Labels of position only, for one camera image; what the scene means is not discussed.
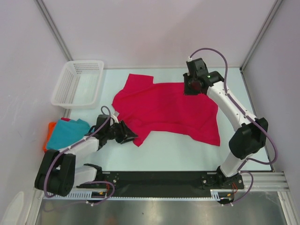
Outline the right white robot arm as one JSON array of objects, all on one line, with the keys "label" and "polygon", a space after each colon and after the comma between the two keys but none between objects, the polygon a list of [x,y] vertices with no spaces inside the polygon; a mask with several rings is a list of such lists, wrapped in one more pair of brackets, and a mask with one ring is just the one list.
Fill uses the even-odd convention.
[{"label": "right white robot arm", "polygon": [[229,154],[216,170],[215,185],[227,188],[237,180],[244,164],[265,146],[268,122],[258,119],[241,106],[230,92],[225,79],[217,72],[209,72],[203,59],[189,59],[184,77],[184,94],[204,94],[218,105],[230,121],[234,135],[229,141]]}]

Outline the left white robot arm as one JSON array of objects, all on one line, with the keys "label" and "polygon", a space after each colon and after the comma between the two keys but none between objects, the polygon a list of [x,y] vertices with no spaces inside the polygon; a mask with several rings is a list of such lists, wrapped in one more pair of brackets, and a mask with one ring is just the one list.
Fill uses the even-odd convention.
[{"label": "left white robot arm", "polygon": [[44,154],[34,187],[43,190],[48,197],[67,196],[72,188],[97,188],[105,180],[102,167],[88,163],[78,166],[77,163],[100,150],[109,140],[124,144],[137,137],[124,121],[101,114],[78,142]]}]

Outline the pink t shirt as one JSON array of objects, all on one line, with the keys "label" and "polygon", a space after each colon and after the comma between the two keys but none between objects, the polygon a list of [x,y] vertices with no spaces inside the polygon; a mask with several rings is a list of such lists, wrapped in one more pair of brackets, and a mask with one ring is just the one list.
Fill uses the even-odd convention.
[{"label": "pink t shirt", "polygon": [[152,131],[188,135],[193,140],[220,146],[218,106],[204,94],[184,95],[182,82],[154,83],[148,75],[129,74],[112,106],[141,146]]}]

